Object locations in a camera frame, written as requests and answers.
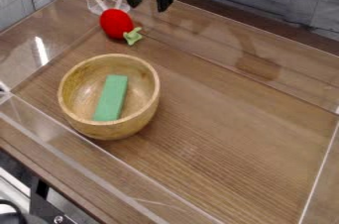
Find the black table leg frame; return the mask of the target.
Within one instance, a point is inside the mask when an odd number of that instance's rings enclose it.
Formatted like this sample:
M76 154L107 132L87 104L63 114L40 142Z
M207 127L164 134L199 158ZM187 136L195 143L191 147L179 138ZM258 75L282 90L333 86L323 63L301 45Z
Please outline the black table leg frame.
M87 224L90 217L40 179L32 179L30 213L48 224Z

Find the red plush fruit green stem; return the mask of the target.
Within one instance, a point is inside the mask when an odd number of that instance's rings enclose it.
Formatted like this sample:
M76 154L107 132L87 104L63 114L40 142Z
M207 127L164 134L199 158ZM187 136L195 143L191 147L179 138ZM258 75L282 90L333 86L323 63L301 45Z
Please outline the red plush fruit green stem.
M142 40L142 28L134 26L128 14L119 9L107 9L99 17L99 24L104 33L115 40L126 40L134 46Z

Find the light wooden bowl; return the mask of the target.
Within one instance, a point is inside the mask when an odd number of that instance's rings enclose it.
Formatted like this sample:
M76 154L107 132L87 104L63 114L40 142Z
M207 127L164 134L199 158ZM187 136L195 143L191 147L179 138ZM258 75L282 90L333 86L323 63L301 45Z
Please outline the light wooden bowl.
M95 56L72 67L59 86L59 104L72 127L98 140L119 140L150 123L159 105L160 80L142 58Z

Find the green rectangular block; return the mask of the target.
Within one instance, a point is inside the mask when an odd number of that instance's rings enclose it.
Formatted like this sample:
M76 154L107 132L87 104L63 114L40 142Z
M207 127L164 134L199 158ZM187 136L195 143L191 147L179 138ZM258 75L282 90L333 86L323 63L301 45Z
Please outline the green rectangular block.
M112 74L106 78L92 115L94 121L114 121L119 119L124 104L127 86L128 77L126 75Z

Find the clear acrylic tray walls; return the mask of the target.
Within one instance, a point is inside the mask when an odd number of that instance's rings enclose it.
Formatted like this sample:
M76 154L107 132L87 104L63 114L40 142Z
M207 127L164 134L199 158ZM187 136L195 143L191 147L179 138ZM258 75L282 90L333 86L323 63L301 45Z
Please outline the clear acrylic tray walls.
M135 45L86 0L0 33L0 149L104 224L339 224L339 56L184 3L131 16ZM58 98L106 54L160 77L152 121L119 141L80 135Z

